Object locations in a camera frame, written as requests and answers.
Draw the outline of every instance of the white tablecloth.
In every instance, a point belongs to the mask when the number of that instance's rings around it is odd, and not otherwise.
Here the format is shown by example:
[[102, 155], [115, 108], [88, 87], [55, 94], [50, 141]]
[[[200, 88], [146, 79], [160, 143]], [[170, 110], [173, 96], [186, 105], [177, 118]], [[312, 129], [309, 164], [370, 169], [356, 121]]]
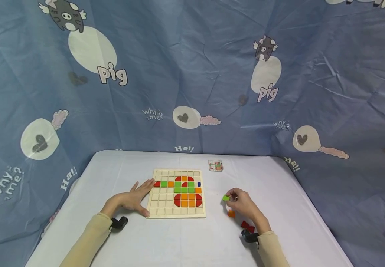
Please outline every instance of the white tablecloth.
[[[222, 160], [210, 172], [208, 160]], [[352, 267], [287, 164], [272, 157], [102, 151], [92, 158], [26, 267], [57, 267], [90, 218], [113, 194], [152, 178], [155, 168], [203, 172], [205, 219], [145, 219], [112, 233], [94, 267], [262, 266], [256, 245], [241, 238], [242, 218], [231, 219], [221, 204], [233, 187], [248, 191], [268, 217], [291, 267]], [[148, 197], [142, 201], [146, 207]]]

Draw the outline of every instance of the hand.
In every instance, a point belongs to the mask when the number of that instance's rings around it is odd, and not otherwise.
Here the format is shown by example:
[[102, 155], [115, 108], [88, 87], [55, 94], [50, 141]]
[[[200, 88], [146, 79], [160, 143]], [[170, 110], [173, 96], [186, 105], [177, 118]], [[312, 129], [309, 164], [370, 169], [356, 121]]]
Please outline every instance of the hand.
[[259, 235], [271, 231], [268, 219], [253, 202], [248, 192], [239, 188], [233, 188], [229, 190], [226, 195], [230, 198], [230, 200], [226, 202], [228, 207], [233, 208], [246, 218], [251, 219]]
[[100, 212], [111, 218], [114, 216], [116, 210], [122, 207], [125, 209], [136, 210], [143, 216], [149, 217], [149, 211], [142, 207], [141, 201], [145, 195], [151, 191], [154, 182], [154, 179], [149, 179], [139, 187], [139, 182], [136, 182], [130, 192], [119, 193], [108, 199]]
[[253, 220], [254, 217], [261, 213], [258, 206], [256, 206], [250, 198], [248, 192], [243, 191], [240, 188], [233, 188], [229, 190], [226, 195], [230, 198], [230, 200], [226, 202], [228, 207], [233, 208], [248, 219]]

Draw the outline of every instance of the beige sleeve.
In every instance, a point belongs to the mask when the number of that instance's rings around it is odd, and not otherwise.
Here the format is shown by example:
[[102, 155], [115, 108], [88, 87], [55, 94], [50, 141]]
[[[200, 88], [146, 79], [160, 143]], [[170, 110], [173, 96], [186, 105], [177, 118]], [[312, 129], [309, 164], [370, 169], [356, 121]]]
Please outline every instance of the beige sleeve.
[[290, 267], [281, 250], [277, 235], [273, 231], [258, 236], [259, 255], [265, 267]]
[[111, 219], [103, 213], [94, 215], [60, 267], [90, 267], [91, 261], [110, 234]]

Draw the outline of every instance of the orange cube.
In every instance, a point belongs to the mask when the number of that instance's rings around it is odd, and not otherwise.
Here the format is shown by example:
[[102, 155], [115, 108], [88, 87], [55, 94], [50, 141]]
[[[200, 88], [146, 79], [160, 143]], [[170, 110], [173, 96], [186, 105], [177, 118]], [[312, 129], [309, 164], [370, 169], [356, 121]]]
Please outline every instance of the orange cube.
[[235, 218], [235, 211], [233, 211], [233, 210], [230, 209], [230, 210], [228, 211], [228, 216], [231, 217], [231, 218]]

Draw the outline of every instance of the wooden puzzle board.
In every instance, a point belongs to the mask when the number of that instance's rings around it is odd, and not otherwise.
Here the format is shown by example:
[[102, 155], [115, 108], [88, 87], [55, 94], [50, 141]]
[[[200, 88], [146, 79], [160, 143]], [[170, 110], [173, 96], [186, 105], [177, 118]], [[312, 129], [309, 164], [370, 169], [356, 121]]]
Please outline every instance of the wooden puzzle board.
[[205, 218], [203, 175], [197, 169], [154, 169], [149, 219]]

